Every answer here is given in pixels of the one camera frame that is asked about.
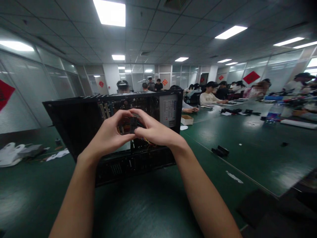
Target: fluorescent light panel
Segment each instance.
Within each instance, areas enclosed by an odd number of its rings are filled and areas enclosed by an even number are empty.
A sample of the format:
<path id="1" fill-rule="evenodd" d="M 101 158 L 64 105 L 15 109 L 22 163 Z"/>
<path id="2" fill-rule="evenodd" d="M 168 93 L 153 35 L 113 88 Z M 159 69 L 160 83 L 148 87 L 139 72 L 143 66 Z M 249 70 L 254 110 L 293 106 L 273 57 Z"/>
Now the fluorescent light panel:
<path id="1" fill-rule="evenodd" d="M 19 41 L 0 41 L 0 44 L 16 51 L 34 51 L 31 46 Z"/>
<path id="2" fill-rule="evenodd" d="M 185 60 L 187 60 L 188 58 L 187 57 L 180 57 L 178 58 L 177 60 L 175 60 L 176 62 L 183 62 Z"/>
<path id="3" fill-rule="evenodd" d="M 303 40 L 303 39 L 305 39 L 305 38 L 296 37 L 296 38 L 293 38 L 293 39 L 290 39 L 290 40 L 287 40 L 287 41 L 283 41 L 283 42 L 277 43 L 274 46 L 287 45 L 287 44 L 290 44 L 290 43 L 293 43 L 293 42 L 296 42 L 296 41 L 300 41 L 300 40 Z"/>
<path id="4" fill-rule="evenodd" d="M 232 63 L 229 63 L 229 64 L 226 64 L 226 65 L 233 65 L 233 64 L 236 64 L 238 62 L 232 62 Z"/>
<path id="5" fill-rule="evenodd" d="M 221 60 L 221 61 L 218 61 L 218 63 L 224 63 L 224 62 L 227 62 L 227 61 L 230 61 L 232 59 L 224 59 L 224 60 Z"/>
<path id="6" fill-rule="evenodd" d="M 244 26 L 234 26 L 232 28 L 230 28 L 229 30 L 226 30 L 224 33 L 220 34 L 219 36 L 216 36 L 216 39 L 228 39 L 229 37 L 232 37 L 242 31 L 244 31 L 245 29 L 247 29 L 247 27 Z"/>
<path id="7" fill-rule="evenodd" d="M 103 25 L 125 26 L 125 4 L 93 0 Z"/>
<path id="8" fill-rule="evenodd" d="M 113 60 L 125 60 L 124 55 L 112 55 Z"/>
<path id="9" fill-rule="evenodd" d="M 300 46 L 295 46 L 294 49 L 300 49 L 300 48 L 304 48 L 304 47 L 311 46 L 311 45 L 317 45 L 317 41 L 314 41 L 314 42 L 311 42 L 311 43 L 307 43 L 307 44 L 304 44 L 304 45 L 300 45 Z"/>

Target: woman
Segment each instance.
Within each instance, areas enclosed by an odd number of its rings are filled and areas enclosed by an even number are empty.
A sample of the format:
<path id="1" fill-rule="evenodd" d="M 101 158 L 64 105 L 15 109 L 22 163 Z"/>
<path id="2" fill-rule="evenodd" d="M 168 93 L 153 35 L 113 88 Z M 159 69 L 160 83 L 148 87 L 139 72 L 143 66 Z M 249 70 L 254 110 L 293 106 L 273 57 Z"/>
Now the woman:
<path id="1" fill-rule="evenodd" d="M 256 85 L 253 85 L 250 88 L 244 90 L 243 97 L 244 98 L 257 98 L 265 96 L 268 91 L 269 83 L 267 81 L 258 82 Z"/>
<path id="2" fill-rule="evenodd" d="M 199 101 L 201 105 L 207 105 L 212 103 L 225 104 L 228 102 L 228 100 L 220 100 L 216 98 L 215 95 L 212 94 L 212 91 L 216 87 L 218 87 L 218 84 L 216 82 L 208 82 L 206 84 L 206 87 L 202 90 L 203 93 L 199 97 Z"/>

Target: computer part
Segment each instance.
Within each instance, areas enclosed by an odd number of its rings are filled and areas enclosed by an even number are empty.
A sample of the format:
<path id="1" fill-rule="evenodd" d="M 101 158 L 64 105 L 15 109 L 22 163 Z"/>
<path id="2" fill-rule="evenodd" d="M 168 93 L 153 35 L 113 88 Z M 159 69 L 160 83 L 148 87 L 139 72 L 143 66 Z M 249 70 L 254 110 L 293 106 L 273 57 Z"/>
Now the computer part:
<path id="1" fill-rule="evenodd" d="M 43 105 L 76 162 L 102 122 L 120 109 L 142 109 L 179 134 L 182 100 L 183 90 L 167 90 L 78 97 L 47 101 Z M 124 135 L 134 133 L 138 126 L 144 126 L 139 119 L 124 118 L 117 130 Z M 155 145 L 146 138 L 135 139 L 100 159 L 96 186 L 175 164 L 169 148 Z"/>

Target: hair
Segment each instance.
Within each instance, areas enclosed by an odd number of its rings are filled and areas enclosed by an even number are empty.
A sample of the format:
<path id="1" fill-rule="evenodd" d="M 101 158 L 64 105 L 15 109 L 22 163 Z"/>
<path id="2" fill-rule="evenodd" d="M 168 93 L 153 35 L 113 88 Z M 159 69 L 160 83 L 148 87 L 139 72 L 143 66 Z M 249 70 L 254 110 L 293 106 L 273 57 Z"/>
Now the hair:
<path id="1" fill-rule="evenodd" d="M 178 85 L 172 85 L 170 88 L 170 90 L 183 90 L 180 86 Z"/>

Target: black cap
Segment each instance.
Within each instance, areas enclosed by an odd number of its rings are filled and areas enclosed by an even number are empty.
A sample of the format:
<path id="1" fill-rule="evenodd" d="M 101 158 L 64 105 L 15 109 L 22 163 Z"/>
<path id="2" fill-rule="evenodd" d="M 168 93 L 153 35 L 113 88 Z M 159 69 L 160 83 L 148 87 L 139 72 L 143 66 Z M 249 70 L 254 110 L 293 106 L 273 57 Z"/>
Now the black cap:
<path id="1" fill-rule="evenodd" d="M 210 81 L 206 84 L 206 87 L 216 88 L 216 87 L 218 87 L 218 84 L 214 81 Z"/>
<path id="2" fill-rule="evenodd" d="M 306 73 L 299 73 L 298 75 L 295 76 L 295 78 L 315 78 L 315 76 L 306 72 Z"/>

